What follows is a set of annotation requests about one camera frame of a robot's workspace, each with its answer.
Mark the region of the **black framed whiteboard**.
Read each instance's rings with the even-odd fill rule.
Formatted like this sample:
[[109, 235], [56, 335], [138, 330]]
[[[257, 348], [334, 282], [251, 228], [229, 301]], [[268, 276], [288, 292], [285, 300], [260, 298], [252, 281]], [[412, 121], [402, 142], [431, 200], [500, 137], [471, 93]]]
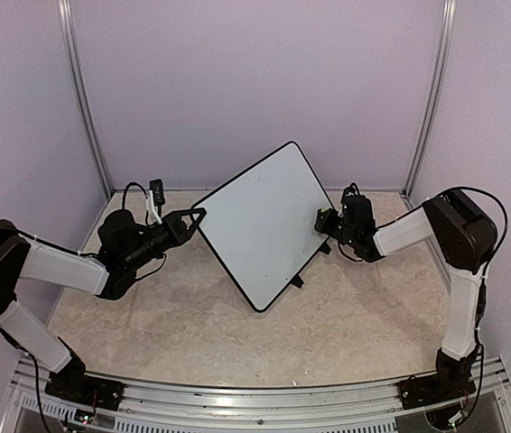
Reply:
[[314, 229], [333, 206], [298, 143], [290, 141], [193, 204], [199, 232], [252, 310], [266, 312], [328, 237]]

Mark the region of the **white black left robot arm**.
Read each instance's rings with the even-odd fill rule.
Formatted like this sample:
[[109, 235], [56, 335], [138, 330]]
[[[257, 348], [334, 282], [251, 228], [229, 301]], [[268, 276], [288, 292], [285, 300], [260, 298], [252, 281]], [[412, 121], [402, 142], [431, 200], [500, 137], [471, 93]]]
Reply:
[[20, 280], [46, 281], [100, 299], [121, 299], [139, 282], [139, 270], [186, 244], [206, 216], [204, 208], [176, 210], [151, 226], [120, 209], [98, 229], [99, 251], [71, 251], [39, 239], [0, 219], [0, 332], [50, 372], [50, 393], [84, 401], [93, 392], [86, 366], [17, 298]]

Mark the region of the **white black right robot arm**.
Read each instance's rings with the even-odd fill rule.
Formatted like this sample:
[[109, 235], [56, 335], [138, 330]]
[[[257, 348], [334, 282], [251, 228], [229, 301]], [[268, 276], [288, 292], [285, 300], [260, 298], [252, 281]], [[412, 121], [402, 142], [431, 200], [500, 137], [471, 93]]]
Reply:
[[428, 391], [446, 401], [470, 377], [481, 343], [478, 327], [486, 308], [487, 276], [503, 236], [473, 200], [479, 190], [451, 187], [397, 219], [376, 224], [371, 201], [356, 184], [344, 189], [340, 208], [321, 208], [315, 230], [351, 248], [354, 262], [375, 263], [421, 242], [436, 244], [449, 274], [446, 334], [436, 355]]

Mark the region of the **front aluminium rail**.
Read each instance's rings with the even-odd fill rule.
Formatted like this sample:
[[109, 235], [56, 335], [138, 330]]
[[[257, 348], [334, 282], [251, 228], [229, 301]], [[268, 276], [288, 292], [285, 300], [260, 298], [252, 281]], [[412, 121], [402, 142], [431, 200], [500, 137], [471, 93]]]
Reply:
[[331, 386], [214, 388], [119, 377], [117, 410], [43, 393], [45, 369], [15, 368], [0, 432], [432, 432], [429, 419], [453, 401], [404, 409], [398, 379]]

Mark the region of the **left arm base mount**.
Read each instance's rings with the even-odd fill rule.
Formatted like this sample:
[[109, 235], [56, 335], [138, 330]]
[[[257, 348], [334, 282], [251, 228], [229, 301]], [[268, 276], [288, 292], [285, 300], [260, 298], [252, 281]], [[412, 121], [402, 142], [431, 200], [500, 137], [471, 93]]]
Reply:
[[65, 401], [89, 406], [92, 409], [118, 411], [125, 386], [118, 381], [85, 374], [78, 376], [51, 373], [45, 392]]

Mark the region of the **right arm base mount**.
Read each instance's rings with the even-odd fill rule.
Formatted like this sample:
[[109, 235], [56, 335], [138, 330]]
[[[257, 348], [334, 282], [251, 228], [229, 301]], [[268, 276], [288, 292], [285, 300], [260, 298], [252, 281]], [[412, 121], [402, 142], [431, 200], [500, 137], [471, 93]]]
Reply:
[[457, 384], [441, 382], [436, 374], [409, 376], [397, 384], [404, 410], [412, 410], [471, 395], [476, 385], [471, 378]]

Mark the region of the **left aluminium frame post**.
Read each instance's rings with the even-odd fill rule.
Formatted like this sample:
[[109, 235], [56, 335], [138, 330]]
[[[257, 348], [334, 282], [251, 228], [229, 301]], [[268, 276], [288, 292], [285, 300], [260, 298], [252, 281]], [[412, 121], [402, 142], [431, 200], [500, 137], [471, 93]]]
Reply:
[[88, 100], [88, 91], [83, 78], [82, 67], [79, 55], [79, 44], [74, 27], [72, 4], [69, 0], [58, 0], [57, 9], [60, 20], [61, 36], [67, 63], [70, 70], [70, 79], [79, 110], [80, 122], [82, 124], [88, 150], [91, 155], [98, 182], [106, 200], [110, 200], [114, 189], [102, 151], [98, 133], [95, 126], [91, 106]]

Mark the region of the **aluminium frame post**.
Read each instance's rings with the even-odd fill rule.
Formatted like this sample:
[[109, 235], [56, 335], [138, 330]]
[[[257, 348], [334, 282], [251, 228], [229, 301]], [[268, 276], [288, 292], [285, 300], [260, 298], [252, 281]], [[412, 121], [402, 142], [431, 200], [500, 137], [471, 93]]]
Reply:
[[80, 122], [82, 124], [88, 150], [91, 155], [98, 182], [106, 200], [110, 200], [114, 189], [102, 151], [98, 133], [95, 126], [91, 106], [88, 100], [88, 91], [83, 78], [82, 67], [79, 55], [79, 44], [74, 27], [72, 4], [69, 0], [58, 0], [57, 9], [60, 20], [61, 36], [67, 63], [70, 70], [70, 79], [79, 110]]
[[412, 199], [417, 180], [422, 171], [425, 154], [440, 104], [442, 86], [450, 56], [457, 3], [456, 0], [445, 0], [442, 3], [440, 33], [432, 68], [431, 83], [424, 106], [423, 120], [417, 135], [416, 147], [402, 190], [402, 194], [407, 200]]

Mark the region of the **right aluminium frame post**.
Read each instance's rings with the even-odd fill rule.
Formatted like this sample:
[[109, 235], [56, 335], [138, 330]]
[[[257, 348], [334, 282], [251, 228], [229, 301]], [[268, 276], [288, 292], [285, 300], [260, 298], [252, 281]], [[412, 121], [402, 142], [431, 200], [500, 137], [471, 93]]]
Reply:
[[424, 106], [423, 120], [417, 135], [416, 147], [402, 190], [402, 194], [407, 200], [412, 199], [417, 180], [422, 171], [425, 154], [440, 104], [442, 86], [450, 56], [457, 3], [456, 0], [445, 0], [442, 3], [440, 33], [432, 68], [431, 83]]

